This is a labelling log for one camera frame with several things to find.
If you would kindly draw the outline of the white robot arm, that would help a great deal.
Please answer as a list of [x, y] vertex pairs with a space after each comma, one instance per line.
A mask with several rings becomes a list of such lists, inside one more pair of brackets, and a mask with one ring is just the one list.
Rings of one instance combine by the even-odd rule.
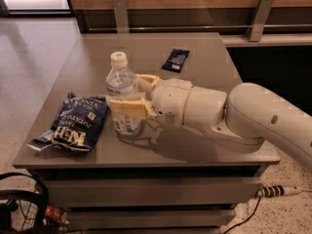
[[112, 112], [192, 128], [241, 153], [267, 140], [312, 172], [312, 117], [272, 91], [254, 83], [226, 93], [176, 78], [137, 79], [136, 93], [106, 98]]

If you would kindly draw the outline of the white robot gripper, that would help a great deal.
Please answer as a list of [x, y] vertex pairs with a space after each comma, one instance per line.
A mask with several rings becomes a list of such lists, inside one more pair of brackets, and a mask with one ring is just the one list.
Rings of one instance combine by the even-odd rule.
[[156, 75], [138, 74], [138, 90], [129, 96], [106, 96], [112, 112], [138, 119], [156, 117], [162, 124], [179, 127], [185, 104], [193, 88], [189, 81], [163, 80]]

